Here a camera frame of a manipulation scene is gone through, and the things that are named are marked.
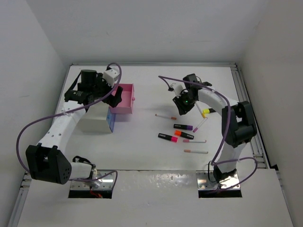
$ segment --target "white wall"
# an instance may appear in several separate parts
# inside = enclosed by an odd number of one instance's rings
[[[267,0],[27,0],[73,62],[237,61]]]
[[[303,2],[272,0],[241,63],[264,143],[303,226]]]
[[[15,151],[27,123],[55,112],[66,68],[25,0],[0,4],[0,227],[7,226],[24,170]],[[37,143],[48,123],[27,130],[21,151]]]

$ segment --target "robotic arm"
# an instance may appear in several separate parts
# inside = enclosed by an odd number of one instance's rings
[[[78,90],[73,90],[81,75]],[[114,86],[119,73],[108,67],[102,73],[82,70],[72,86],[64,94],[65,102],[61,112],[83,107],[106,95]],[[103,102],[116,107],[121,101],[123,88],[118,86],[115,96],[110,95]],[[88,109],[81,109],[59,116],[46,135],[36,146],[30,145],[26,157],[31,177],[36,180],[65,184],[72,179],[91,179],[95,165],[89,161],[69,162],[64,156],[67,142],[78,121]]]
[[[184,115],[190,111],[196,101],[206,103],[212,107],[222,117],[222,134],[224,134],[227,123],[227,103],[213,91],[202,89],[195,74],[187,75],[183,80],[197,83],[195,85],[185,83],[183,86],[172,84],[169,91],[174,91],[176,97],[173,98],[179,114]],[[204,86],[212,88],[208,82],[201,83]],[[249,102],[238,102],[227,98],[231,106],[231,119],[227,137],[225,139],[222,153],[218,163],[231,159],[239,159],[240,154],[246,143],[257,134],[257,127],[253,116],[252,106]],[[214,166],[214,177],[217,182],[233,176],[236,172],[236,162],[226,162]]]

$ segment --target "orange marker cap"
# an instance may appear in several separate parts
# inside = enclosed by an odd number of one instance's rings
[[[175,130],[175,135],[176,136],[181,136],[181,133],[182,133],[181,131]]]

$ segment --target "pink marker cap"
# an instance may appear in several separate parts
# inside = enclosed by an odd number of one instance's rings
[[[178,141],[178,137],[174,137],[174,136],[172,136],[170,141],[173,141],[173,142],[175,142],[175,143],[176,143],[176,142]]]

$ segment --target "pink box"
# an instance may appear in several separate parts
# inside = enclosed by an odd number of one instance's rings
[[[119,84],[123,88],[122,91],[122,102],[118,104],[117,107],[110,108],[112,114],[132,114],[133,113],[133,103],[134,103],[134,84]]]

